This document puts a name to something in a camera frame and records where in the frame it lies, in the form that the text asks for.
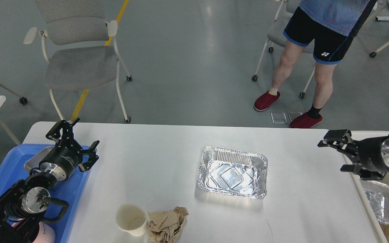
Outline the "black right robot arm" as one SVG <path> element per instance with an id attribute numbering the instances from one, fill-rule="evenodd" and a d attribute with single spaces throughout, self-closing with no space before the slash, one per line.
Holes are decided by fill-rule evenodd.
<path id="1" fill-rule="evenodd" d="M 389 172 L 389 134 L 354 140 L 350 130 L 329 130 L 317 145 L 344 154 L 352 163 L 340 168 L 363 181 L 381 181 Z"/>

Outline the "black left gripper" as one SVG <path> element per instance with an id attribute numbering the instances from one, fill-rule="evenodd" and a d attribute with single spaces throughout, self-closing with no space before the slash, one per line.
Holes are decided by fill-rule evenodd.
<path id="1" fill-rule="evenodd" d="M 73 131 L 74 125 L 79 120 L 79 117 L 73 122 L 60 120 L 45 135 L 47 139 L 53 140 L 57 147 L 51 149 L 38 167 L 40 171 L 53 175 L 57 181 L 68 180 L 78 165 L 80 172 L 90 170 L 99 159 L 96 154 L 99 140 L 94 141 L 88 149 L 81 149 L 79 154 L 76 151 L 69 150 L 81 148 L 74 139 Z M 82 157 L 85 155 L 88 155 L 88 161 L 82 162 Z"/>

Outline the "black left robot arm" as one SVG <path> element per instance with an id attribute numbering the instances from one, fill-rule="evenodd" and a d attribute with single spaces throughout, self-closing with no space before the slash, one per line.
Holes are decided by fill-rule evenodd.
<path id="1" fill-rule="evenodd" d="M 0 243 L 31 243 L 39 224 L 55 230 L 56 242 L 67 239 L 88 171 L 98 160 L 97 145 L 74 139 L 79 120 L 61 120 L 45 135 L 55 146 L 22 144 L 0 167 Z"/>

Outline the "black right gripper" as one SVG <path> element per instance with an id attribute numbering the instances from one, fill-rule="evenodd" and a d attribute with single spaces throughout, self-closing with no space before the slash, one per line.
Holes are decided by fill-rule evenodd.
<path id="1" fill-rule="evenodd" d="M 317 146 L 355 152 L 354 164 L 345 164 L 340 171 L 353 173 L 363 181 L 381 181 L 389 172 L 389 136 L 354 141 L 350 130 L 329 130 Z"/>

